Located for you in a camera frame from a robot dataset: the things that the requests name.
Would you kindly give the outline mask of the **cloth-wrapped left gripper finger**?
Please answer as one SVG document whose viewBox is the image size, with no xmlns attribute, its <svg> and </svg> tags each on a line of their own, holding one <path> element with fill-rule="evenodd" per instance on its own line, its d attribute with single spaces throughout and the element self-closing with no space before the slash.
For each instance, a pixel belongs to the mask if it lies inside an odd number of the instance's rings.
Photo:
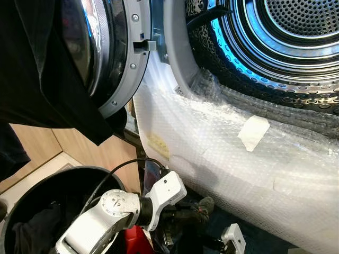
<svg viewBox="0 0 339 254">
<path fill-rule="evenodd" d="M 204 197 L 197 203 L 182 201 L 182 222 L 184 223 L 207 223 L 214 211 L 214 200 Z"/>
</svg>

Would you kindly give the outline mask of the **bubble-wrapped white washing machine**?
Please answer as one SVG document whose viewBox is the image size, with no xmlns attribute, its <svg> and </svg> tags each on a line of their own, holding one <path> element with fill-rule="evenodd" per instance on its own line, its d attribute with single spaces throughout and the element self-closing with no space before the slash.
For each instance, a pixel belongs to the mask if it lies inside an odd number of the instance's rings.
<svg viewBox="0 0 339 254">
<path fill-rule="evenodd" d="M 160 39 L 133 97 L 143 148 L 185 186 L 245 222 L 312 254 L 339 254 L 339 118 L 242 94 L 201 68 L 191 99 L 180 94 L 168 61 L 164 0 L 151 0 Z M 237 137 L 249 117 L 270 128 L 254 151 Z M 153 150 L 160 136 L 171 157 Z"/>
</svg>

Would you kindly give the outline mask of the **dark clothes in bucket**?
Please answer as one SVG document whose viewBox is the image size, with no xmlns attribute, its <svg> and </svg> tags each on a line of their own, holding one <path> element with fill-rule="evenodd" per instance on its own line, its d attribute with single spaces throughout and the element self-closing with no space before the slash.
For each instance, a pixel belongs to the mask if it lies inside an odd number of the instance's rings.
<svg viewBox="0 0 339 254">
<path fill-rule="evenodd" d="M 15 223 L 12 254 L 57 254 L 56 241 L 63 234 L 65 208 L 60 204 L 49 205 L 28 222 Z"/>
</svg>

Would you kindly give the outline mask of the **red plastic object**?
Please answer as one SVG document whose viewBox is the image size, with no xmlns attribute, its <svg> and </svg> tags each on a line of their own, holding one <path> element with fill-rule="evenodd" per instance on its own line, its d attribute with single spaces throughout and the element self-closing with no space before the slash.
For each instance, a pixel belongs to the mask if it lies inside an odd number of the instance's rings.
<svg viewBox="0 0 339 254">
<path fill-rule="evenodd" d="M 150 240 L 142 227 L 134 225 L 124 230 L 126 254 L 155 254 Z"/>
</svg>

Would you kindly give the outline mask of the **yellow sticker under wrap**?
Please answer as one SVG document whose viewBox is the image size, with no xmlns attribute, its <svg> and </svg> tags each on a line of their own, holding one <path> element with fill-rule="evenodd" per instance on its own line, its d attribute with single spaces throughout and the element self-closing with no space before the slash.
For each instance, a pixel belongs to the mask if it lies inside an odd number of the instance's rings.
<svg viewBox="0 0 339 254">
<path fill-rule="evenodd" d="M 150 147 L 155 150 L 159 155 L 161 155 L 165 160 L 169 160 L 171 157 L 171 153 L 169 152 L 169 148 L 167 143 L 158 135 L 154 133 L 150 133 L 146 136 L 148 139 Z"/>
</svg>

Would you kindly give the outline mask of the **white tape piece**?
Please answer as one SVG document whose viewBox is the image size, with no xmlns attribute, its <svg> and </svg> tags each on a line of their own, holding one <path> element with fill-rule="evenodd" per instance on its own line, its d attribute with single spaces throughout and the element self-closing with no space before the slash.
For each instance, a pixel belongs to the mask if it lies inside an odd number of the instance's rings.
<svg viewBox="0 0 339 254">
<path fill-rule="evenodd" d="M 270 128 L 268 119 L 253 115 L 245 121 L 237 137 L 245 146 L 247 152 L 252 152 L 264 138 Z"/>
</svg>

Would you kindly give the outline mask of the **black round laundry bucket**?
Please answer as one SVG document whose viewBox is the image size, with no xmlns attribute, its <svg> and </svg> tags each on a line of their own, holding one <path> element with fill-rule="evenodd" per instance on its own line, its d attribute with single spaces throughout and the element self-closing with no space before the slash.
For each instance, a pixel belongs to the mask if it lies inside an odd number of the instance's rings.
<svg viewBox="0 0 339 254">
<path fill-rule="evenodd" d="M 0 236 L 0 243 L 3 244 L 0 254 L 12 254 L 14 250 L 15 234 L 12 227 L 15 223 L 28 222 L 49 205 L 56 203 L 65 208 L 64 234 L 93 192 L 96 192 L 96 197 L 100 197 L 110 189 L 126 189 L 119 177 L 106 178 L 108 173 L 101 167 L 72 167 L 46 177 L 29 188 L 9 210 Z"/>
</svg>

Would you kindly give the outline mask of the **round grey washer door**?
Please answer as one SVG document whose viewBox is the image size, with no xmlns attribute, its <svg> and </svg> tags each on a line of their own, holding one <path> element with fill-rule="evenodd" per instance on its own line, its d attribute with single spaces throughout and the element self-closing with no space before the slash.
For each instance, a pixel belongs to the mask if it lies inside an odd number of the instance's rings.
<svg viewBox="0 0 339 254">
<path fill-rule="evenodd" d="M 59 0 L 61 33 L 104 118 L 132 99 L 155 49 L 151 0 Z"/>
</svg>

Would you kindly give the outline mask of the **grey rubber door gasket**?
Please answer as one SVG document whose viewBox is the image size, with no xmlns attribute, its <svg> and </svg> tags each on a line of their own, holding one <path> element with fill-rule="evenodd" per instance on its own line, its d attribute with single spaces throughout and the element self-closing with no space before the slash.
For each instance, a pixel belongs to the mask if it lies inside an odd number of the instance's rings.
<svg viewBox="0 0 339 254">
<path fill-rule="evenodd" d="M 168 61 L 180 94 L 197 99 L 193 87 L 202 78 L 201 68 L 196 63 L 189 40 L 185 0 L 164 0 L 163 27 Z"/>
</svg>

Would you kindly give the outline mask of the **perforated steel washer drum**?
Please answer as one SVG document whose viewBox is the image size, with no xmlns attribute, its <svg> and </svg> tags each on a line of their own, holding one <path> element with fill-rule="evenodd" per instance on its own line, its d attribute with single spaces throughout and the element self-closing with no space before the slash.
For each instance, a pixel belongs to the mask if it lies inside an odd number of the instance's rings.
<svg viewBox="0 0 339 254">
<path fill-rule="evenodd" d="M 274 104 L 339 111 L 339 0 L 185 0 L 197 65 Z"/>
</svg>

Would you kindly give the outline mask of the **dark blue cloth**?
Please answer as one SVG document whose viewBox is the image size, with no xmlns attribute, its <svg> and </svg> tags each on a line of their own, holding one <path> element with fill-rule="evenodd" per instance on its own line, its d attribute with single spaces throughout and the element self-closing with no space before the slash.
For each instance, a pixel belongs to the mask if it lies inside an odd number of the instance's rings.
<svg viewBox="0 0 339 254">
<path fill-rule="evenodd" d="M 0 122 L 0 182 L 31 162 L 9 123 Z"/>
</svg>

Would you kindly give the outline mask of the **black hanging garment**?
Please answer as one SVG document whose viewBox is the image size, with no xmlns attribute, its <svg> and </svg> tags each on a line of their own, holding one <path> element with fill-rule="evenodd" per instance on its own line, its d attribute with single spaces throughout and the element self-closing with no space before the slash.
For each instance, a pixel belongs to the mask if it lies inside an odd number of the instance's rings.
<svg viewBox="0 0 339 254">
<path fill-rule="evenodd" d="M 0 122 L 77 129 L 96 145 L 124 134 L 87 93 L 61 35 L 61 0 L 0 0 Z"/>
</svg>

